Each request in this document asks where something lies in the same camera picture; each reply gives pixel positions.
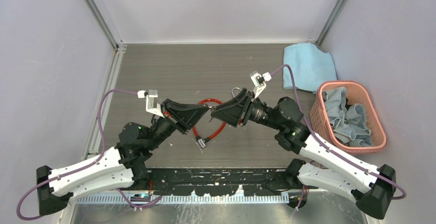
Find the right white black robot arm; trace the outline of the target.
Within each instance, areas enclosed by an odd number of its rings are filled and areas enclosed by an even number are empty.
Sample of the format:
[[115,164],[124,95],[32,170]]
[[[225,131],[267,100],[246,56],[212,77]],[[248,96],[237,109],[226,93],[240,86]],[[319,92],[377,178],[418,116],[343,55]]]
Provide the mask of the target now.
[[243,88],[233,99],[211,109],[211,116],[233,127],[252,121],[275,129],[275,140],[286,151],[324,165],[316,169],[294,159],[286,169],[285,181],[291,188],[301,185],[328,190],[352,201],[365,214],[384,219],[396,186],[396,171],[384,164],[375,166],[335,147],[301,123],[304,114],[290,98],[279,99],[269,107]]

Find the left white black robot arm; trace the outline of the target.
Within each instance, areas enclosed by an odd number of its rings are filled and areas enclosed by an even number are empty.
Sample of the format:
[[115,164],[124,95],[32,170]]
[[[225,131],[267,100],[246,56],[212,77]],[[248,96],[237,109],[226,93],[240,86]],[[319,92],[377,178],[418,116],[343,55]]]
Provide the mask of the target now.
[[209,110],[206,104],[162,103],[151,126],[127,123],[115,146],[102,155],[59,169],[36,170],[39,214],[51,215],[81,197],[111,189],[142,190],[150,183],[145,161],[175,131],[186,134]]

